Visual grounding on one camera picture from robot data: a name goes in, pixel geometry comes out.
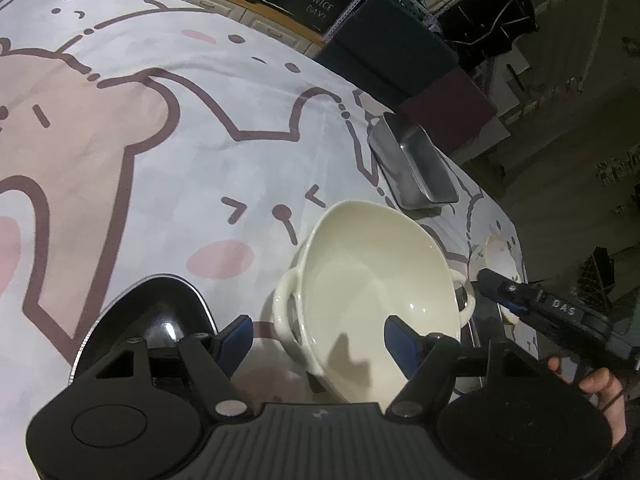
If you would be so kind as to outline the person right hand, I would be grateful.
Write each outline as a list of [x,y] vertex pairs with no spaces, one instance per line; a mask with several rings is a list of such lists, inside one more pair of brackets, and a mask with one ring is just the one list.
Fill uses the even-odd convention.
[[582,378],[578,387],[583,393],[597,397],[598,407],[610,425],[615,448],[627,432],[622,383],[608,368],[602,367]]

